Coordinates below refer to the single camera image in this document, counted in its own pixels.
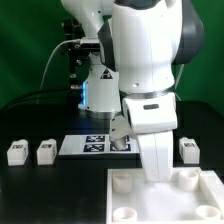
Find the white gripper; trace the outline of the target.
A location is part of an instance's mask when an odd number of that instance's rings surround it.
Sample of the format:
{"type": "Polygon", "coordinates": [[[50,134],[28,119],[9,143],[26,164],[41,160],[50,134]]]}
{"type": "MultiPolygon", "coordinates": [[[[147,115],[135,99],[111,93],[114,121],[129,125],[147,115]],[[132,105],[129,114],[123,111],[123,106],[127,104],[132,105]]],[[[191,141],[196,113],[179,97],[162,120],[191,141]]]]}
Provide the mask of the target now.
{"type": "MultiPolygon", "coordinates": [[[[126,148],[126,137],[135,137],[124,117],[110,121],[109,140],[116,150],[126,148]]],[[[146,179],[151,182],[167,182],[173,169],[173,132],[165,131],[136,136],[140,158],[146,179]]]]}

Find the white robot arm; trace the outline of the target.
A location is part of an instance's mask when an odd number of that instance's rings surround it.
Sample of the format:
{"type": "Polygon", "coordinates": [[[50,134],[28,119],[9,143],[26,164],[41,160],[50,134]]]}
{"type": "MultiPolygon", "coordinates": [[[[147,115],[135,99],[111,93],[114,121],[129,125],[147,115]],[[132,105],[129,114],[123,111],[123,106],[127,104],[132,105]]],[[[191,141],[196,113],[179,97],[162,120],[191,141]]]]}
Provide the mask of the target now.
{"type": "Polygon", "coordinates": [[[200,51],[203,24],[191,0],[61,0],[97,35],[101,63],[119,74],[122,114],[110,121],[117,150],[127,136],[137,140],[149,181],[168,181],[173,168],[173,130],[177,128],[171,66],[186,64],[200,51]]]}

